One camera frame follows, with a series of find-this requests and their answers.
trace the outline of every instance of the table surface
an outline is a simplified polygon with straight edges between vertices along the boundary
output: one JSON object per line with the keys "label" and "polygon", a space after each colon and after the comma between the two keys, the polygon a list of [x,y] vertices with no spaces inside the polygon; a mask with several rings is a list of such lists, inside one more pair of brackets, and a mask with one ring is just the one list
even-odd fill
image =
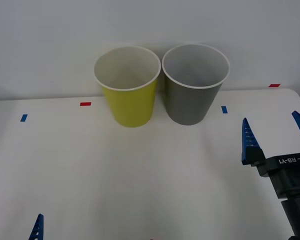
{"label": "table surface", "polygon": [[266,157],[298,153],[295,110],[289,89],[221,91],[183,126],[157,97],[126,128],[103,97],[0,101],[0,240],[27,240],[39,213],[45,240],[287,240],[270,179],[241,163],[242,121]]}

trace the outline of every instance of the paper cup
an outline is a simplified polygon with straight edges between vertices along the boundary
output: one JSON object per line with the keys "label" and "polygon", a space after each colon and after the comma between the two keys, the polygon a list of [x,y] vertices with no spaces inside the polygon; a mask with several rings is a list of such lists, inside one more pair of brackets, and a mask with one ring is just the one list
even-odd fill
{"label": "paper cup", "polygon": [[158,56],[140,46],[115,48],[96,61],[96,81],[119,124],[133,128],[149,121],[160,70]]}
{"label": "paper cup", "polygon": [[203,44],[177,46],[162,59],[165,73],[165,107],[182,125],[202,121],[230,72],[227,57]]}

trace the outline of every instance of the gray paper cup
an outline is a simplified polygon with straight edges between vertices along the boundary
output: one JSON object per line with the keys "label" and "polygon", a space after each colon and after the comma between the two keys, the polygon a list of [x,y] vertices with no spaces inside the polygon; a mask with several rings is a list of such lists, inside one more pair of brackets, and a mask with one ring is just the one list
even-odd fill
{"label": "gray paper cup", "polygon": [[201,122],[230,72],[227,57],[203,44],[177,46],[162,59],[165,107],[178,124]]}

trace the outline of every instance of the white cup rim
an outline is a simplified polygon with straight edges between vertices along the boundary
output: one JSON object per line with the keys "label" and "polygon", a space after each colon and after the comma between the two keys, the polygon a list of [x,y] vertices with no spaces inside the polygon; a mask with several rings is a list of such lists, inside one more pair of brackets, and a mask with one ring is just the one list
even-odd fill
{"label": "white cup rim", "polygon": [[151,83],[153,83],[159,76],[160,74],[160,71],[161,71],[161,61],[159,59],[159,57],[151,50],[145,48],[145,47],[142,47],[142,46],[133,46],[133,45],[128,45],[128,46],[121,46],[121,47],[116,47],[116,48],[113,48],[109,51],[107,51],[105,54],[102,54],[101,56],[99,56],[97,58],[97,60],[95,61],[95,64],[94,64],[94,68],[96,68],[96,65],[99,61],[99,59],[106,55],[106,54],[109,54],[110,52],[113,52],[115,50],[118,50],[118,49],[123,49],[123,48],[135,48],[135,49],[142,49],[142,50],[145,50],[147,51],[148,53],[152,54],[154,56],[154,58],[156,58],[156,60],[158,61],[158,72],[155,74],[154,78],[151,79],[150,81],[148,81],[147,83],[141,85],[141,86],[137,86],[137,87],[133,87],[133,88],[124,88],[124,89],[121,89],[121,88],[114,88],[114,87],[110,87],[110,86],[107,86],[105,85],[104,83],[102,83],[101,81],[98,80],[96,74],[94,74],[94,77],[95,77],[95,80],[98,84],[100,84],[102,87],[106,88],[106,89],[110,89],[110,90],[114,90],[114,91],[119,91],[119,92],[129,92],[129,91],[134,91],[134,90],[138,90],[138,89],[142,89],[148,85],[150,85]]}
{"label": "white cup rim", "polygon": [[[212,50],[218,52],[219,54],[221,54],[221,55],[224,57],[224,59],[225,59],[227,65],[228,65],[228,72],[227,72],[226,76],[225,76],[221,81],[219,81],[219,82],[217,82],[217,83],[215,83],[215,84],[213,84],[213,85],[209,85],[209,86],[191,86],[191,85],[187,85],[187,84],[178,82],[177,80],[173,79],[173,78],[167,73],[166,68],[165,68],[165,65],[164,65],[164,62],[165,62],[166,56],[167,56],[171,51],[173,51],[173,50],[175,50],[175,49],[177,49],[177,48],[180,48],[180,47],[184,47],[184,46],[201,46],[201,47],[206,47],[206,48],[212,49]],[[162,70],[163,70],[164,74],[165,74],[171,81],[173,81],[174,83],[176,83],[176,84],[178,84],[178,85],[180,85],[180,86],[183,86],[183,87],[186,87],[186,88],[189,88],[189,89],[211,89],[211,88],[214,88],[214,87],[216,87],[216,86],[222,84],[222,83],[228,78],[228,76],[229,76],[229,74],[230,74],[230,62],[229,62],[228,58],[226,57],[226,55],[224,55],[220,50],[218,50],[218,49],[216,49],[216,48],[214,48],[214,47],[212,47],[212,46],[209,46],[209,45],[206,45],[206,44],[201,44],[201,43],[188,43],[188,44],[181,44],[181,45],[175,46],[175,47],[171,48],[170,50],[168,50],[168,51],[164,54],[164,56],[163,56],[163,58],[162,58]]]}

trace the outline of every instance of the red tape marker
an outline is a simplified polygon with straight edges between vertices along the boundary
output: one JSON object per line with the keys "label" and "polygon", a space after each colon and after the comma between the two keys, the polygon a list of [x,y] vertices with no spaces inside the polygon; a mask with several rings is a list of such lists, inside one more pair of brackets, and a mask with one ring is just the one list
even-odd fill
{"label": "red tape marker", "polygon": [[91,106],[91,102],[90,101],[80,102],[80,106]]}
{"label": "red tape marker", "polygon": [[277,88],[279,86],[280,86],[280,84],[278,84],[278,83],[276,83],[276,84],[270,84],[269,88]]}

